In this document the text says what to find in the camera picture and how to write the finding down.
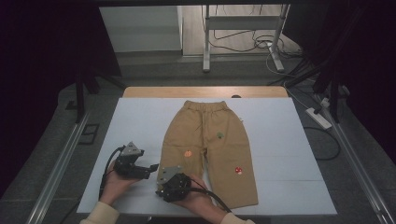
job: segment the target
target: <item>power strip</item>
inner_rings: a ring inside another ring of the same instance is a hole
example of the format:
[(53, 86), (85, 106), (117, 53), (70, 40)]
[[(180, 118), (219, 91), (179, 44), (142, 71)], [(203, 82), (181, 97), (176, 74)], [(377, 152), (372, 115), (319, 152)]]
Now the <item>power strip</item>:
[(327, 130), (332, 127), (329, 121), (323, 118), (319, 113), (315, 114), (314, 111), (315, 109), (312, 107), (305, 110), (305, 112), (309, 115), (309, 117), (311, 117), (314, 121), (316, 121), (317, 124), (320, 125), (320, 127), (322, 127), (322, 129)]

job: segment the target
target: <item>white tabletop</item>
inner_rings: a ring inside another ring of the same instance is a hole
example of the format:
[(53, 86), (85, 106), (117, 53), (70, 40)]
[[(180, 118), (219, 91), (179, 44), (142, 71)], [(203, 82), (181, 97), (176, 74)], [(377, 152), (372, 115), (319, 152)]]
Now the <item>white tabletop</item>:
[[(237, 215), (335, 215), (326, 184), (290, 98), (120, 98), (78, 213), (90, 213), (98, 200), (106, 162), (130, 141), (145, 150), (136, 165), (159, 163), (165, 132), (186, 100), (225, 101), (243, 121), (249, 138), (259, 204), (233, 209)], [(119, 198), (121, 213), (188, 217), (192, 214), (155, 194), (157, 172)]]

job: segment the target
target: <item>metal rail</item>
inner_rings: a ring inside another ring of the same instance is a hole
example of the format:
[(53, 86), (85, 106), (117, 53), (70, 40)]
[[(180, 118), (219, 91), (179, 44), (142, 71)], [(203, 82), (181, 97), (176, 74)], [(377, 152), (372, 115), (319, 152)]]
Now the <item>metal rail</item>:
[(90, 113), (86, 112), (82, 117), (81, 122), (75, 124), (73, 132), (67, 139), (67, 142), (64, 145), (64, 148), (62, 149), (62, 152), (58, 157), (58, 160), (56, 161), (49, 178), (47, 179), (46, 185), (41, 190), (41, 193), (38, 196), (35, 206), (33, 207), (26, 223), (38, 224), (43, 221), (44, 216), (50, 207), (52, 198), (58, 189), (62, 177), (64, 176), (64, 171), (66, 170), (67, 164), (73, 155), (74, 149), (76, 148), (76, 144), (78, 143), (78, 139), (81, 136), (85, 124), (87, 123), (89, 115)]
[(390, 213), (387, 204), (382, 198), (381, 193), (379, 192), (372, 178), (368, 175), (368, 173), (364, 169), (364, 166), (361, 163), (359, 156), (357, 155), (355, 149), (347, 139), (347, 136), (344, 133), (343, 128), (339, 123), (334, 122), (334, 120), (332, 119), (332, 115), (330, 114), (327, 108), (323, 108), (322, 111), (324, 113), (325, 118), (330, 121), (334, 131), (338, 135), (338, 139), (340, 140), (340, 143), (343, 146), (346, 159), (349, 162), (349, 165), (351, 166), (356, 177), (358, 178), (358, 181), (361, 184), (361, 188), (366, 194), (366, 197), (369, 200), (371, 206), (373, 207), (379, 221), (381, 222), (381, 224), (395, 224), (395, 219)]

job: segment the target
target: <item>floor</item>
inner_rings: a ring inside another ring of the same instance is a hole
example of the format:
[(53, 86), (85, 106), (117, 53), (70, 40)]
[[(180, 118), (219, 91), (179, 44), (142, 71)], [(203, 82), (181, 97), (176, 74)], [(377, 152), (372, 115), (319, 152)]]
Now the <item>floor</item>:
[[(200, 57), (183, 57), (174, 53), (146, 53), (118, 55), (122, 77), (116, 77), (127, 86), (256, 86), (267, 85), (279, 79), (278, 74), (268, 70), (264, 56), (240, 55), (218, 56), (212, 60), (210, 73), (202, 72)], [(300, 59), (284, 59), (290, 71)], [(85, 91), (86, 106), (91, 111), (89, 124), (99, 124), (99, 132), (91, 145), (77, 145), (42, 223), (77, 223), (85, 214), (76, 214), (74, 206), (82, 195), (112, 113), (122, 90), (97, 78), (101, 90), (98, 94)], [(290, 92), (301, 103), (316, 106), (311, 98), (312, 81), (306, 80)], [(76, 100), (75, 86), (65, 88), (59, 94), (58, 108), (46, 132), (37, 144), (32, 156), (21, 169), (18, 177), (0, 201), (0, 223), (24, 223), (35, 205), (39, 193), (49, 177), (64, 143), (67, 141), (76, 120), (76, 111), (66, 109)], [(304, 105), (295, 101), (303, 126), (318, 127), (305, 114)], [(396, 214), (396, 166), (384, 153), (373, 137), (361, 126), (344, 101), (339, 102), (339, 116), (343, 127), (356, 148), (361, 162), (368, 171), (392, 214)], [(306, 132), (317, 157), (329, 156), (336, 144), (327, 135)], [(250, 217), (256, 223), (379, 223), (361, 185), (346, 160), (344, 151), (331, 161), (318, 161), (334, 206), (338, 212), (333, 217)], [(121, 215), (118, 223), (146, 223), (147, 217)]]

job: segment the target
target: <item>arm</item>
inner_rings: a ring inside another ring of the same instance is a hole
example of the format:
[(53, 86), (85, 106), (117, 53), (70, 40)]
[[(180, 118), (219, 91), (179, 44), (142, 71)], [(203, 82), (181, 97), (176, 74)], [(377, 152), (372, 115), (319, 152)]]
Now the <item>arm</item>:
[[(200, 188), (201, 186), (207, 189), (204, 180), (196, 175), (191, 175), (190, 178), (192, 188)], [(254, 224), (252, 221), (242, 220), (232, 213), (227, 213), (221, 208), (212, 203), (211, 198), (203, 193), (191, 191), (187, 197), (175, 204), (185, 207), (195, 215), (204, 218), (213, 224)]]
[(123, 192), (140, 179), (124, 179), (113, 171), (113, 167), (114, 162), (108, 168), (105, 189), (99, 202), (96, 203), (90, 215), (81, 220), (80, 224), (116, 223), (120, 213), (111, 206)]

